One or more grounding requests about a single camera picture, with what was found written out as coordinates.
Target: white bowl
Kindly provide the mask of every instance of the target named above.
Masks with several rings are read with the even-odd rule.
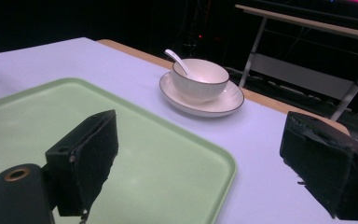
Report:
[[[186,76],[179,63],[173,64],[172,82],[190,103],[200,104],[216,99],[228,83],[228,72],[216,63],[200,59],[184,59],[194,79]]]

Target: white saucer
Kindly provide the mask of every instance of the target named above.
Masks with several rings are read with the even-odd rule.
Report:
[[[231,81],[228,82],[226,88],[217,99],[201,104],[192,104],[186,101],[173,86],[171,72],[160,79],[159,87],[171,105],[186,113],[206,118],[216,118],[233,113],[243,104],[244,96],[242,91]]]

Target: tray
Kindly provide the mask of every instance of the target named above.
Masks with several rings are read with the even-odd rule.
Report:
[[[117,111],[119,149],[89,223],[214,223],[237,167],[221,147],[86,81],[66,78],[0,100],[0,172],[46,164],[87,116]],[[59,217],[56,223],[78,223]]]

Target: bowl rim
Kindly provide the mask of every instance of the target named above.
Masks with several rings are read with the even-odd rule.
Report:
[[[226,69],[223,68],[222,66],[220,66],[219,64],[213,63],[213,62],[210,62],[210,61],[207,61],[207,60],[192,59],[192,58],[184,59],[184,61],[185,61],[185,60],[204,61],[204,62],[207,62],[207,63],[212,63],[212,64],[214,64],[214,65],[217,65],[217,66],[221,67],[223,70],[226,71]],[[184,77],[184,76],[180,75],[180,73],[178,73],[178,72],[176,71],[176,69],[175,69],[175,67],[174,67],[174,65],[175,65],[176,63],[177,63],[177,62],[174,62],[174,63],[172,64],[172,70],[173,70],[174,74],[177,75],[177,76],[179,76],[180,78],[184,78],[185,80],[189,80],[189,81],[191,81],[191,82],[196,82],[196,83],[201,83],[201,84],[207,84],[207,85],[221,85],[221,84],[224,84],[225,82],[229,82],[229,73],[228,73],[228,71],[226,71],[226,73],[227,73],[227,79],[224,80],[224,81],[222,81],[222,82],[212,82],[212,83],[211,83],[211,82],[202,82],[202,81],[197,81],[197,80],[194,80],[194,79],[190,79],[190,78],[188,78],[188,77]]]

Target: spoon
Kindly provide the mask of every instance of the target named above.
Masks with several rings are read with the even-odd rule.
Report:
[[[179,63],[179,65],[183,68],[183,70],[186,73],[186,76],[190,79],[195,80],[195,76],[191,73],[190,69],[187,67],[187,65],[185,64],[185,62],[182,61],[181,58],[179,58],[179,56],[177,54],[175,54],[175,52],[173,52],[170,49],[166,49],[164,51],[164,53],[168,56],[170,56],[172,59],[174,59],[177,63]]]

